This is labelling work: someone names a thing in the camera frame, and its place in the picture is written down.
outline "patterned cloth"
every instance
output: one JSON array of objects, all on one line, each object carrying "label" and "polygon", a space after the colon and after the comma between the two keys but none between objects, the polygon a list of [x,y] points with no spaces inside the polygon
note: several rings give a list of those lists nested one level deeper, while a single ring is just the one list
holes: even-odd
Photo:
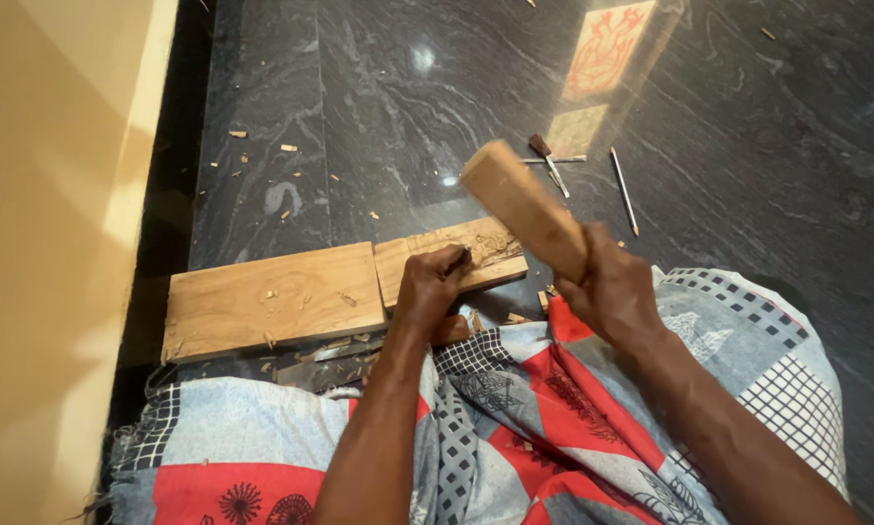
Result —
[{"label": "patterned cloth", "polygon": [[[656,281],[664,324],[848,497],[839,384],[806,317],[738,274],[685,268]],[[614,350],[560,298],[549,315],[428,357],[409,521],[726,522]],[[117,441],[113,519],[307,523],[356,403],[235,378],[160,388]]]}]

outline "beige wall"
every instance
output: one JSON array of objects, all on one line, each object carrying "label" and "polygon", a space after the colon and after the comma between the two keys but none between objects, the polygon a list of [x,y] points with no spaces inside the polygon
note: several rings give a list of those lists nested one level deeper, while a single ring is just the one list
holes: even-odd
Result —
[{"label": "beige wall", "polygon": [[176,0],[0,0],[0,523],[90,501]]}]

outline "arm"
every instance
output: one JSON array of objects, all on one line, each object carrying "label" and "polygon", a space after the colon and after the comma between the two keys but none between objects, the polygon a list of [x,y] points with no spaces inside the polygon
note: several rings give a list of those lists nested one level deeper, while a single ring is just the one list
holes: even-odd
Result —
[{"label": "arm", "polygon": [[601,223],[584,225],[586,277],[556,286],[617,350],[619,364],[699,460],[736,523],[858,523],[821,475],[738,403],[664,327],[650,265],[618,248]]},{"label": "arm", "polygon": [[408,522],[421,366],[434,327],[456,298],[457,263],[466,254],[449,245],[408,259],[375,373],[320,486],[317,525]]}]

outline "hand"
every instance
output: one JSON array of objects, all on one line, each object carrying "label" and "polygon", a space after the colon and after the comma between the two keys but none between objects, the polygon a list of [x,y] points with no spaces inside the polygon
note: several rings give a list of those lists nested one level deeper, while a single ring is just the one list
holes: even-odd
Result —
[{"label": "hand", "polygon": [[459,280],[470,259],[470,251],[463,245],[448,245],[409,257],[404,264],[392,329],[409,330],[430,340],[459,293]]},{"label": "hand", "polygon": [[602,222],[583,224],[589,256],[583,281],[556,276],[574,315],[622,351],[647,348],[666,333],[657,315],[651,265],[618,247]]}]

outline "dark marble floor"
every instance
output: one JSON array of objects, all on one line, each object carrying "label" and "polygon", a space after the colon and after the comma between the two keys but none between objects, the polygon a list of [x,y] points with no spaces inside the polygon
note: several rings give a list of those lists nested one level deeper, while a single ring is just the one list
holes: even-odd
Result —
[{"label": "dark marble floor", "polygon": [[[802,294],[842,383],[853,502],[874,522],[874,0],[536,3],[221,2],[190,269],[476,219],[462,164],[495,137],[528,155],[541,133],[589,155],[560,170],[574,216],[664,269]],[[530,263],[540,276],[466,300],[540,316],[550,274]]]}]

